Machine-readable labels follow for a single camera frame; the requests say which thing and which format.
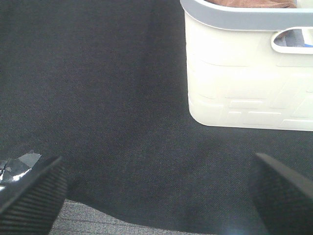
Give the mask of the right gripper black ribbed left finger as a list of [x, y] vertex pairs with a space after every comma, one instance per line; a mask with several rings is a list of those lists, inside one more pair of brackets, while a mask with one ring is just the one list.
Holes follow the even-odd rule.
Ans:
[[39, 163], [0, 192], [2, 235], [47, 235], [67, 196], [61, 157]]

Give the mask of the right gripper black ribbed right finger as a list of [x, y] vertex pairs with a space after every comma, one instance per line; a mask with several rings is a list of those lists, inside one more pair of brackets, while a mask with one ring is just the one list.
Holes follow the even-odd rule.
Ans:
[[256, 153], [249, 192], [270, 235], [313, 233], [313, 182], [275, 158]]

